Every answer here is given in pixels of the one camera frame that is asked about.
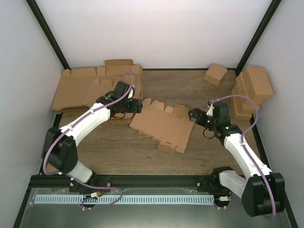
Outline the brown cardboard box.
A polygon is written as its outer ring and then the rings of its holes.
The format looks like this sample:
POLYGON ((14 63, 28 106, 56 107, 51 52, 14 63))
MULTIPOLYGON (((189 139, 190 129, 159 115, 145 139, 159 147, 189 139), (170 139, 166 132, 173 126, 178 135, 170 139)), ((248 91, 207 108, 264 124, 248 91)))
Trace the brown cardboard box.
POLYGON ((180 104, 165 106, 150 98, 142 104, 142 111, 133 117, 130 127, 158 141, 161 151, 184 153, 194 126, 188 115, 190 108, 180 104))

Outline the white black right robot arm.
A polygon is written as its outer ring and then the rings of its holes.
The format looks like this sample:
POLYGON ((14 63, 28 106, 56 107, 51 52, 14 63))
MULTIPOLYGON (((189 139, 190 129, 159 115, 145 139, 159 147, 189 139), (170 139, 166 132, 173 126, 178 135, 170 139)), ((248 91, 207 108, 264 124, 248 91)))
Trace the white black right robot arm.
POLYGON ((283 176, 272 172, 250 148, 241 129, 231 124, 228 104, 209 103, 208 111, 194 108, 188 116, 191 122, 214 133, 244 174, 241 177, 230 168, 216 169, 216 176, 211 179, 214 190, 231 190, 241 199, 245 212, 251 217, 267 214, 273 217, 285 210, 283 176))

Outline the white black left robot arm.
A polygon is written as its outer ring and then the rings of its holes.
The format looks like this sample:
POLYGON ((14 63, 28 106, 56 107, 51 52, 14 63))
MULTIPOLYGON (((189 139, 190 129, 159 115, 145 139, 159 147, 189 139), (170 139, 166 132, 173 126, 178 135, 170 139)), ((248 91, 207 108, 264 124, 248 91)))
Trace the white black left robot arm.
POLYGON ((113 91, 98 98, 73 122, 61 128, 51 127, 43 146, 43 169, 51 165, 58 173, 79 182, 85 191, 93 191, 97 186, 96 173, 79 160, 77 147, 96 127, 116 114, 140 113, 142 101, 134 94, 133 85, 119 81, 113 91))

